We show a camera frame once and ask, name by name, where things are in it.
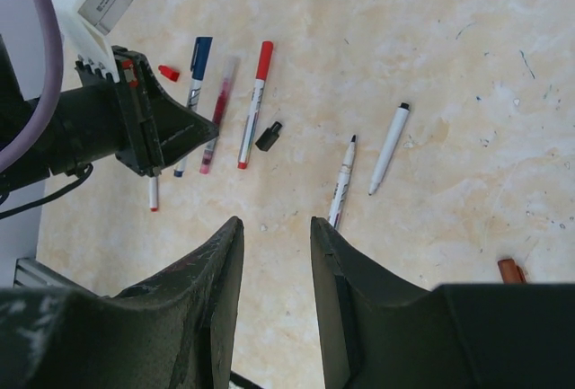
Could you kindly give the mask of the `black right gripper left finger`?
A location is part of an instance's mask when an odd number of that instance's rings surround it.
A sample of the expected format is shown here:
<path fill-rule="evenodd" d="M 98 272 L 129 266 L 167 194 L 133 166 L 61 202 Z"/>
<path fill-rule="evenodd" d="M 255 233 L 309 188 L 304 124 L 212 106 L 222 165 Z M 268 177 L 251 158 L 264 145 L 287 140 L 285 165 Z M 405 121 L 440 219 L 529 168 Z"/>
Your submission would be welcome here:
<path fill-rule="evenodd" d="M 4 388 L 226 388 L 243 274 L 243 223 L 104 297 L 71 287 L 1 293 Z"/>

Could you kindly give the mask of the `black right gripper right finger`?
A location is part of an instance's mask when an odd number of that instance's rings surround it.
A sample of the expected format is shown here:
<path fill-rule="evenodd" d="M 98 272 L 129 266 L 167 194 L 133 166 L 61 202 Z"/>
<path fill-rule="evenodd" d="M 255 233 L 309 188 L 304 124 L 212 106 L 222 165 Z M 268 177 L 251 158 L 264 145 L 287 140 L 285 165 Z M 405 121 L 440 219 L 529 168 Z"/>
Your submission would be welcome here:
<path fill-rule="evenodd" d="M 571 388 L 571 284 L 445 284 L 426 290 L 311 221 L 329 388 Z"/>

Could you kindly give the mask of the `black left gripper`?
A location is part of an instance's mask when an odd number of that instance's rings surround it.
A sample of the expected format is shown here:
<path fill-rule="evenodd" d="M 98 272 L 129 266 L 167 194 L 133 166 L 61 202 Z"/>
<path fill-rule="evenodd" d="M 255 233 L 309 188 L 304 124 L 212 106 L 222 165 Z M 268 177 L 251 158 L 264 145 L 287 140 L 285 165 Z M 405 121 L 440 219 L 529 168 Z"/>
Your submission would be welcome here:
<path fill-rule="evenodd" d="M 114 46 L 112 55 L 117 83 L 110 72 L 81 59 L 76 60 L 75 71 L 82 87 L 96 86 L 106 92 L 104 103 L 119 134 L 112 151 L 116 160 L 140 176 L 155 177 L 218 137 L 217 125 L 189 111 L 163 89 L 144 54 Z"/>

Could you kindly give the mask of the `red clear pen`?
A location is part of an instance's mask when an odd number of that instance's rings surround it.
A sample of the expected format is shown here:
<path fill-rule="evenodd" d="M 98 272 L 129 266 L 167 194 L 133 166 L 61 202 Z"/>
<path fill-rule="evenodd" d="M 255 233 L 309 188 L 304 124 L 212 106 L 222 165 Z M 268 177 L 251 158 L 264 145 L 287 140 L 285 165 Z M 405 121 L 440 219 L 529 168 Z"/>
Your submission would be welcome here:
<path fill-rule="evenodd" d="M 225 63 L 225 68 L 222 76 L 222 83 L 220 86 L 217 103 L 212 117 L 212 122 L 215 125 L 217 125 L 218 128 L 221 127 L 223 118 L 226 113 L 226 106 L 229 101 L 230 93 L 234 85 L 234 77 L 238 62 L 239 62 L 238 57 L 229 57 Z M 209 174 L 216 145 L 217 145 L 217 138 L 210 140 L 206 144 L 201 160 L 201 165 L 199 168 L 199 172 L 201 174 Z"/>

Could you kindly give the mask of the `white blue-end marker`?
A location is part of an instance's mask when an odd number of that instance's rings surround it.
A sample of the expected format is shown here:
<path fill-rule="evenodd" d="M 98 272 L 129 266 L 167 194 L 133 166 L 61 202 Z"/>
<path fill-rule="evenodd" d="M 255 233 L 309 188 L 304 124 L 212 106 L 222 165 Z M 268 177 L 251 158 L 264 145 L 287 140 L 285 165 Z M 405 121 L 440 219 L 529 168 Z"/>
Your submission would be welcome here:
<path fill-rule="evenodd" d="M 202 81 L 199 79 L 192 78 L 191 79 L 191 87 L 187 98 L 186 107 L 189 111 L 197 111 L 199 97 L 202 88 Z M 187 164 L 187 157 L 183 157 L 177 166 L 174 168 L 173 176 L 176 178 L 181 178 L 185 172 Z"/>

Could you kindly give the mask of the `white red-end marker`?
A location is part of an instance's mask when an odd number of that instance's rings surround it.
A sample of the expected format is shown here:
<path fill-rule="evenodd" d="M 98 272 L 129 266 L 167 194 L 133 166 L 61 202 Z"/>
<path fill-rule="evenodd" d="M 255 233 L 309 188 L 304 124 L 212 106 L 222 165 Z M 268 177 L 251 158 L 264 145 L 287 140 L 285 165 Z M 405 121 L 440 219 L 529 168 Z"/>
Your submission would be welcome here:
<path fill-rule="evenodd" d="M 243 141 L 240 146 L 240 151 L 238 155 L 237 167 L 240 170 L 245 170 L 249 163 L 252 141 L 257 126 L 264 87 L 265 87 L 265 81 L 256 78 L 254 88 L 252 91 L 251 104 L 243 131 Z"/>

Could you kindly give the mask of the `blue pen cap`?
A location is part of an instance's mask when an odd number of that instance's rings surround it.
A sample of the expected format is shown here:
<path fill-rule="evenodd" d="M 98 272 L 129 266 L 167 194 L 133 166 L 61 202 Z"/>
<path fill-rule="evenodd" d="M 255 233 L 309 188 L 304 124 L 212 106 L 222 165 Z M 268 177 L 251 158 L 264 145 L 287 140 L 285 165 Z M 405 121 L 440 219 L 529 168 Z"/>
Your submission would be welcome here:
<path fill-rule="evenodd" d="M 193 80 L 202 81 L 204 79 L 212 40 L 212 37 L 207 36 L 195 39 L 190 63 L 191 78 Z"/>

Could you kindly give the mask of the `red marker cap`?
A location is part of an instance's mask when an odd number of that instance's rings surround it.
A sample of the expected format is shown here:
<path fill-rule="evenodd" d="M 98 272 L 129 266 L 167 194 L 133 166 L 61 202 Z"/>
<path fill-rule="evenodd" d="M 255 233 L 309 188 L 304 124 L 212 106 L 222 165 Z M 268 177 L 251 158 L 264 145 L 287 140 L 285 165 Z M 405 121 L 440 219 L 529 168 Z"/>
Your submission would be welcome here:
<path fill-rule="evenodd" d="M 265 40 L 261 44 L 260 56 L 258 60 L 255 78 L 265 81 L 270 69 L 270 61 L 274 49 L 274 44 L 270 40 Z"/>

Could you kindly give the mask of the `white brown-end marker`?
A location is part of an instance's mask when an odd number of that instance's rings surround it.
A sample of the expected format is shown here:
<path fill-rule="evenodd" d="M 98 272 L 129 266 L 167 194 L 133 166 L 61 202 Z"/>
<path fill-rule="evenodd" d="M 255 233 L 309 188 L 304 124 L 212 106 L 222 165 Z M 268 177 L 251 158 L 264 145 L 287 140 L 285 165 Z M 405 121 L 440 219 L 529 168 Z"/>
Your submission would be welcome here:
<path fill-rule="evenodd" d="M 347 196 L 349 181 L 355 160 L 356 144 L 357 144 L 357 136 L 353 135 L 350 139 L 348 148 L 344 155 L 344 159 L 338 173 L 336 186 L 332 196 L 332 203 L 328 215 L 328 222 L 335 229 L 338 228 L 339 223 L 341 221 L 341 213 Z"/>

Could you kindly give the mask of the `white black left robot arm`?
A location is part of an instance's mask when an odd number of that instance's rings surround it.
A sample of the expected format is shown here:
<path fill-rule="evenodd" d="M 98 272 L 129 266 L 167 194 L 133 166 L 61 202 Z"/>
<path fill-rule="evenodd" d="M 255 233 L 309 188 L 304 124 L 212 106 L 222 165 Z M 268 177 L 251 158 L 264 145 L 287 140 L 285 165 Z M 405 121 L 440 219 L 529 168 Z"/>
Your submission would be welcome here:
<path fill-rule="evenodd" d="M 12 217 L 58 199 L 82 185 L 93 162 L 109 155 L 139 176 L 154 177 L 217 137 L 218 127 L 175 101 L 160 85 L 146 56 L 112 49 L 119 81 L 76 62 L 81 87 L 64 91 L 39 140 L 1 174 L 1 199 L 53 175 L 75 181 L 31 203 L 2 212 Z"/>

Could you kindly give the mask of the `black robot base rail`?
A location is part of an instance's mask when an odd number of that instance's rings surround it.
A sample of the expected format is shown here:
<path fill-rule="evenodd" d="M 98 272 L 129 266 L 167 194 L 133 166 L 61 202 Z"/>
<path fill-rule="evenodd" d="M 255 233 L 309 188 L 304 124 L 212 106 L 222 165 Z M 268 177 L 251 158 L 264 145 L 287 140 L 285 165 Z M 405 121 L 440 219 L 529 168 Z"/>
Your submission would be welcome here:
<path fill-rule="evenodd" d="M 93 292 L 90 290 L 76 284 L 33 258 L 16 260 L 13 287 L 64 287 L 80 290 L 93 296 Z"/>

